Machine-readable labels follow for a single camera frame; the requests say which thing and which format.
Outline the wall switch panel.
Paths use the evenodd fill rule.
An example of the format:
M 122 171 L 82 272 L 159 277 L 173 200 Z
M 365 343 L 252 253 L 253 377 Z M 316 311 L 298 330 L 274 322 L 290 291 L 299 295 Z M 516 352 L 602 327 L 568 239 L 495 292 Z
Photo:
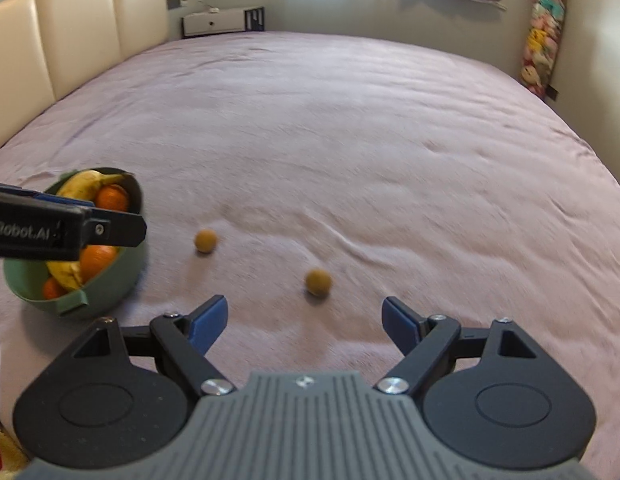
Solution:
M 184 8 L 188 5 L 188 0 L 166 0 L 168 10 Z

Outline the orange mandarin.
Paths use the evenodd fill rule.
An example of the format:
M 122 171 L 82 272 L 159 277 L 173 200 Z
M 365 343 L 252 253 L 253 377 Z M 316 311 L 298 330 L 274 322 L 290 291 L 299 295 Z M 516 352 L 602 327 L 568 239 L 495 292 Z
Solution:
M 104 185 L 95 195 L 94 205 L 98 209 L 127 212 L 130 207 L 130 197 L 119 184 Z
M 66 294 L 66 288 L 54 276 L 49 276 L 42 286 L 42 295 L 45 300 L 55 300 Z
M 96 278 L 107 269 L 118 257 L 119 249 L 112 246 L 89 245 L 79 259 L 80 273 L 83 283 Z

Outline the cream padded headboard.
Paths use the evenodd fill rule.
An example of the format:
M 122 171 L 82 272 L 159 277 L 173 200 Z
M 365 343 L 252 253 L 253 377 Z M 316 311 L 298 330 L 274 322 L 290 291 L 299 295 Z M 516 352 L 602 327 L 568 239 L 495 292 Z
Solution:
M 166 0 L 0 2 L 0 148 L 57 101 L 168 35 Z

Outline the white bedside cabinet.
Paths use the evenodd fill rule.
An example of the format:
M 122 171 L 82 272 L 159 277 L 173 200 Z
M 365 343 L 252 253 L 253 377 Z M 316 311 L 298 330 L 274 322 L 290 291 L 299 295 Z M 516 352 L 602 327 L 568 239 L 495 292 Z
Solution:
M 253 8 L 218 9 L 188 14 L 182 18 L 184 38 L 236 34 L 237 32 L 264 32 L 266 16 L 263 6 Z

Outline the brown longan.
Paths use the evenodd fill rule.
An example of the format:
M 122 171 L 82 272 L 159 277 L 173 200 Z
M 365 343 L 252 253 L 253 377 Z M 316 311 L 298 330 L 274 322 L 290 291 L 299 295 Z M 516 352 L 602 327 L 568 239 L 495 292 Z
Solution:
M 194 237 L 194 246 L 200 254 L 209 255 L 218 245 L 218 235 L 213 229 L 201 229 Z
M 314 268 L 304 277 L 304 287 L 308 294 L 316 298 L 327 297 L 332 289 L 333 280 L 327 270 Z

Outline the hanging plush toy organizer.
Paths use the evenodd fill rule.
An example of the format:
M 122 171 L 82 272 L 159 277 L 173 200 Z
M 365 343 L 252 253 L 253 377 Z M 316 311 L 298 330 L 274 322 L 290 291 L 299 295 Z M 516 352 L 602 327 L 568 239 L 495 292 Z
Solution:
M 560 50 L 567 0 L 534 0 L 525 41 L 519 82 L 544 99 Z

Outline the green fruit bowl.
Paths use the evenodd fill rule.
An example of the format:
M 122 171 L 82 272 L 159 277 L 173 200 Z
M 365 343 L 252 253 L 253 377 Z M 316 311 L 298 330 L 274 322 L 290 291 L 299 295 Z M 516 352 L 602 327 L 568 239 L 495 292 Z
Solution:
M 143 217 L 143 193 L 139 182 L 133 174 L 123 169 L 102 167 L 85 170 L 97 170 L 102 174 L 126 174 L 119 182 L 129 194 L 129 214 L 140 214 Z M 83 170 L 64 174 L 43 193 L 56 195 L 62 184 L 71 176 Z M 3 259 L 3 272 L 7 287 L 20 300 L 33 307 L 58 316 L 59 318 L 95 318 L 112 309 L 134 289 L 135 283 L 144 268 L 147 244 L 146 241 L 136 247 L 117 247 L 117 259 L 96 278 L 84 283 L 83 288 L 67 292 L 55 300 L 45 300 L 42 286 L 51 276 L 46 261 L 33 261 L 12 258 Z

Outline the pink bed blanket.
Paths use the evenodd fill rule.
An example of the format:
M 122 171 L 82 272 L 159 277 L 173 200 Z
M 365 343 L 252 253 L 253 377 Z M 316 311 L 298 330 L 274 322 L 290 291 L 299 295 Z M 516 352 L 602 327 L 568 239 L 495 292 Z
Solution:
M 0 149 L 44 190 L 114 167 L 144 194 L 148 258 L 124 325 L 225 296 L 209 359 L 383 376 L 395 296 L 466 326 L 511 318 L 589 393 L 584 456 L 620 477 L 620 185 L 548 106 L 490 65 L 301 34 L 175 41 L 56 103 Z M 213 229 L 200 254 L 194 237 Z M 330 294 L 304 287 L 331 274 Z

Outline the yellow spotted banana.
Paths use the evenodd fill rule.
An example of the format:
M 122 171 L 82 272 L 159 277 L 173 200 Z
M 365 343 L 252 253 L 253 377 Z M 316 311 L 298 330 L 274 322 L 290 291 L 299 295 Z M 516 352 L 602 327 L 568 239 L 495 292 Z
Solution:
M 97 170 L 83 170 L 65 181 L 56 195 L 72 200 L 92 202 L 101 188 L 106 185 L 118 184 L 126 177 L 126 174 L 102 174 Z

